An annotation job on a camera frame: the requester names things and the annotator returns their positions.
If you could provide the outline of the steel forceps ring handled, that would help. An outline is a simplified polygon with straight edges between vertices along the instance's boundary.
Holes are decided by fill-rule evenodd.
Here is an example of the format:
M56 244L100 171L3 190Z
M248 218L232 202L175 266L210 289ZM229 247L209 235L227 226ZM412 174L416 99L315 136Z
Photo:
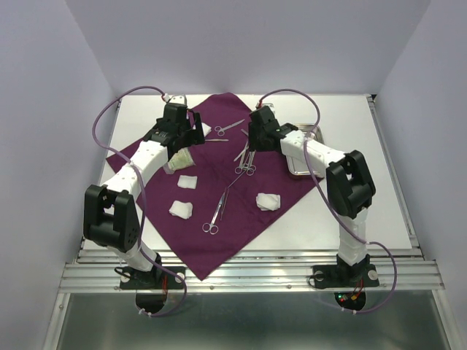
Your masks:
M246 158L244 159L243 168L246 172L246 175L252 176L255 173L256 167L253 164L256 151L248 152Z

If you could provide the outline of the thin steel probe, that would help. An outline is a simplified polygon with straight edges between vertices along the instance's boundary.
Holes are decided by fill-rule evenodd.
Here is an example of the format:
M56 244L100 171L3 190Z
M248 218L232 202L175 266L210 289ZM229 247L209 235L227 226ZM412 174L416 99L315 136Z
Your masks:
M226 189L230 189L241 177L242 175L247 172L246 169L242 169L238 176L226 187Z

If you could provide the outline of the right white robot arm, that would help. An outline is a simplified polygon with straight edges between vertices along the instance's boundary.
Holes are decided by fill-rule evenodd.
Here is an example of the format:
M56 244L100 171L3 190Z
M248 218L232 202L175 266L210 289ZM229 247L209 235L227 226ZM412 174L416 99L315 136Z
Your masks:
M250 149L278 151L305 163L312 176L325 180L325 203L339 223L337 279L353 284L362 276L359 265L367 255L366 220L376 193L366 159L357 150L330 148L290 123L280 125L269 106L250 113Z

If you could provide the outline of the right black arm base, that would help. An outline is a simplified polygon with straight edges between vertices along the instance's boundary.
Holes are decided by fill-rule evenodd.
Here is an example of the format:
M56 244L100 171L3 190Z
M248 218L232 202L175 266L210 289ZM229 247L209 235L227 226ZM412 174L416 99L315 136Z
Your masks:
M379 277L369 254L354 265L348 265L337 256L335 264L313 265L307 282L316 289L359 287L360 283L363 287L378 287Z

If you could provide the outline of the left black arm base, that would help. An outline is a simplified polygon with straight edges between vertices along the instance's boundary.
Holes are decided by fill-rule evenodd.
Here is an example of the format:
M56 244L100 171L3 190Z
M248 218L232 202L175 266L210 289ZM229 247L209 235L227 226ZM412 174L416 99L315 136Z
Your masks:
M114 272L120 277L122 290L149 290L149 289L183 289L180 277L185 275L186 268L175 265L166 267L177 278L152 265L151 271L138 271L129 266L116 267Z

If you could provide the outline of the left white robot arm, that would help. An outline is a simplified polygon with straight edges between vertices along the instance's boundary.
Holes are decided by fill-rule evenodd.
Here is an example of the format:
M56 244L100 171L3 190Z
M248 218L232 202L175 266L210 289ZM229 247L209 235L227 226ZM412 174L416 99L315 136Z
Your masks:
M158 254L142 241L144 220L136 212L136 200L146 204L145 185L181 149L205 143L201 115L186 105L167 103L163 116L144 135L135 153L125 156L122 168L103 185L85 191L83 235L113 251L131 268L146 287L155 287L167 270Z

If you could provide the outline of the purple surgical drape cloth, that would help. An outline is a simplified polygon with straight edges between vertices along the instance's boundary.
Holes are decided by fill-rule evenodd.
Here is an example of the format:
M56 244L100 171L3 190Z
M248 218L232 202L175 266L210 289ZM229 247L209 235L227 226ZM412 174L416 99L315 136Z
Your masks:
M212 95L194 107L203 123L211 127L244 122L226 133L227 142L207 142L190 147L194 166L175 174L159 170L146 184L145 227L153 226L171 250L204 280L212 271L233 257L265 229L283 217L299 202L315 183L312 179L294 180L286 169L285 158L278 152L260 152L254 158L252 176L242 177L229 189L223 219L217 219L219 231L205 233L202 226L209 222L225 188L238 176L234 158L243 149L250 108L232 93ZM196 189L177 186L180 175L197 176ZM256 204L258 193L277 194L281 207L276 211L261 211ZM170 215L174 201L193 204L190 219Z

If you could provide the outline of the white gauze pad top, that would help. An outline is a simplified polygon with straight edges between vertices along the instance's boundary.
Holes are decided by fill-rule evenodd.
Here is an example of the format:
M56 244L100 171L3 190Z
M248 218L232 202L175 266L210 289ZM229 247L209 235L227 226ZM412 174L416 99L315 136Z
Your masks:
M201 126L202 126L204 136L207 136L212 131L212 128L204 122L201 124Z

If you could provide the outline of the white gauze pad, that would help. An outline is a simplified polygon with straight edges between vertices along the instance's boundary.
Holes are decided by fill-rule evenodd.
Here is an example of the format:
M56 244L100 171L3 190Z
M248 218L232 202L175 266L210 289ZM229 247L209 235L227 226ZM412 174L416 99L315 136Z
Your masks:
M212 128L204 122L201 124L201 126L202 126L204 136L207 136L212 131Z
M190 202L174 201L169 209L169 213L181 219L190 219L193 215L193 204Z
M281 207L281 197L260 192L256 196L256 204L261 211L276 211Z
M197 176L187 176L180 175L178 179L177 186L183 189L196 189L198 177Z

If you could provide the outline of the steel scissors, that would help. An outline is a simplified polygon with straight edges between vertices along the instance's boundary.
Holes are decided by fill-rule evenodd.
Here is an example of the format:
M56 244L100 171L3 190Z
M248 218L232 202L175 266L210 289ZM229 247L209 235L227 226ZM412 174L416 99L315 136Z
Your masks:
M202 226L202 230L205 233L209 233L211 235L215 235L219 231L219 227L217 226L217 219L220 217L220 213L223 209L225 203L225 193L223 193L220 197L220 200L217 203L217 207L215 212L209 222L205 222Z
M218 136L224 136L224 135L225 135L225 132L226 132L227 130L229 130L229 129L231 129L231 128L234 128L234 127L236 127L236 126L242 124L243 122L244 122L244 119L238 120L238 121L236 121L236 122L231 123L230 125L223 126L223 127L221 127L221 126L218 125L218 126L215 127L215 132L217 133Z

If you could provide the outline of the white gauze pad upper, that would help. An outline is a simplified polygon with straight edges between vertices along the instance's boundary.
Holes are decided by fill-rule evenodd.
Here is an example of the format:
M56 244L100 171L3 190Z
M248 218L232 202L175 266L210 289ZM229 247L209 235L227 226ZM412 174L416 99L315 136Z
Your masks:
M177 186L183 189L196 189L198 177L197 176L187 176L180 175L178 179Z

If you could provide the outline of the white gauze pad right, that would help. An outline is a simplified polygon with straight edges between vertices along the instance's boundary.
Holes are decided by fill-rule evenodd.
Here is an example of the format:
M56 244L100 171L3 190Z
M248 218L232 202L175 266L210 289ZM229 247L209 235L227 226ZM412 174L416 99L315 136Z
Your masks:
M260 192L256 196L256 204L261 211L276 211L281 207L281 197Z

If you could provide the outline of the white gauze pad lower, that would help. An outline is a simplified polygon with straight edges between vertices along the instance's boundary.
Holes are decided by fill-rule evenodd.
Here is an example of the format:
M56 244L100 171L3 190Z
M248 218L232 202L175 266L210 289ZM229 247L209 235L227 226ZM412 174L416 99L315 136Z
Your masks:
M181 219L190 219L193 215L193 204L190 202L174 201L169 209L169 213Z

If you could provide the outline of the steel scissors bottom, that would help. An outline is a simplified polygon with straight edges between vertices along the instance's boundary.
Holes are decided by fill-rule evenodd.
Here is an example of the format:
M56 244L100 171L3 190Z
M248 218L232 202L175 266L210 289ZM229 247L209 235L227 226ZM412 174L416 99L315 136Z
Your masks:
M205 233L209 233L211 235L215 235L219 231L219 227L217 226L217 219L220 217L220 213L223 209L225 203L225 193L223 193L220 197L220 200L217 203L217 207L215 212L209 222L205 222L202 226L202 230Z

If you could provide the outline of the aluminium frame rail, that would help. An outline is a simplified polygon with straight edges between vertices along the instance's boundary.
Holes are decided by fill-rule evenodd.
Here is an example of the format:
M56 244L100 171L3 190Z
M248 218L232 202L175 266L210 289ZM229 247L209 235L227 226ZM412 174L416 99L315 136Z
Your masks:
M370 251L379 275L379 290L395 282L397 290L439 290L444 281L439 267L425 260L420 249L395 253L395 259L381 251ZM312 266L334 263L334 251L246 251L240 252L199 280L190 269L185 280L191 293L213 292L309 292L307 279ZM59 284L62 293L120 291L120 277L114 272L120 263L102 250L85 249L77 260L65 266Z

